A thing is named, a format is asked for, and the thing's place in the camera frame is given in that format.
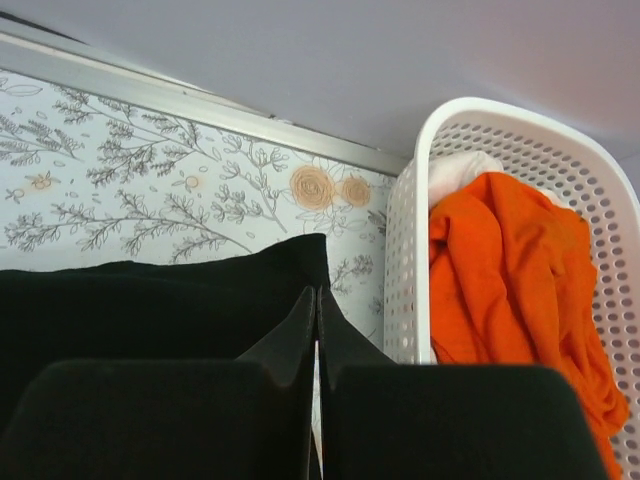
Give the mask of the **black t shirt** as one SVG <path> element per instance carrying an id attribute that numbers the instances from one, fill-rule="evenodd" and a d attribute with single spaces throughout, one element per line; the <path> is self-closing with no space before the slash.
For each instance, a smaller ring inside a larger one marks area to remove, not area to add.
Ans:
<path id="1" fill-rule="evenodd" d="M 329 283 L 323 234 L 197 264 L 4 270 L 1 422 L 50 363 L 233 359 L 275 328 L 306 287 Z"/>

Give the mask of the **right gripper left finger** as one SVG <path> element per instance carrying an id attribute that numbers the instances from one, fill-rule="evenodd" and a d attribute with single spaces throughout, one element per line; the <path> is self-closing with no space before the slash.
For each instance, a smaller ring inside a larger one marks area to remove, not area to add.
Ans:
<path id="1" fill-rule="evenodd" d="M 310 390 L 314 376 L 316 292 L 307 286 L 286 318 L 237 358 L 261 365 L 282 389 Z"/>

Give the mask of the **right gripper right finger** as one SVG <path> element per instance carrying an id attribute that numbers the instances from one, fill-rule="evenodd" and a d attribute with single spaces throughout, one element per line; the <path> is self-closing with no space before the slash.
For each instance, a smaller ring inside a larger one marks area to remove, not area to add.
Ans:
<path id="1" fill-rule="evenodd" d="M 395 365 L 344 316 L 333 293 L 321 288 L 317 300 L 320 383 L 334 389 L 345 367 Z"/>

